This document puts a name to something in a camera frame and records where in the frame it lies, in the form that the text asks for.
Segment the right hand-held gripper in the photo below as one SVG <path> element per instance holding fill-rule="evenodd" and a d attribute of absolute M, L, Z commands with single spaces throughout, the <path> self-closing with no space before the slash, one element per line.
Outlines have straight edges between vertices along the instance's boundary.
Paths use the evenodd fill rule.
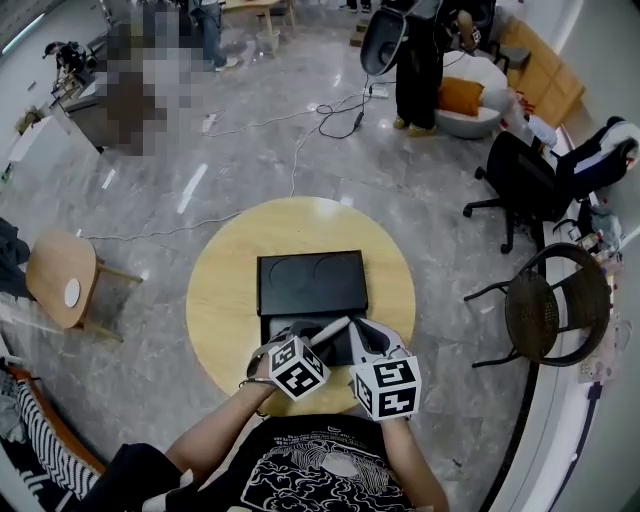
<path fill-rule="evenodd" d="M 408 417 L 419 409 L 419 363 L 391 328 L 355 318 L 348 325 L 355 398 L 374 421 Z"/>

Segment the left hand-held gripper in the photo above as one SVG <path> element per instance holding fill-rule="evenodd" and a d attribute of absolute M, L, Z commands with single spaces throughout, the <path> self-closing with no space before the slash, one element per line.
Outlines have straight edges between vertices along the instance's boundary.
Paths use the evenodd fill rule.
<path fill-rule="evenodd" d="M 292 400 L 301 400 L 324 386 L 331 371 L 315 354 L 311 338 L 320 326 L 294 322 L 254 351 L 246 369 L 246 382 L 277 387 Z"/>

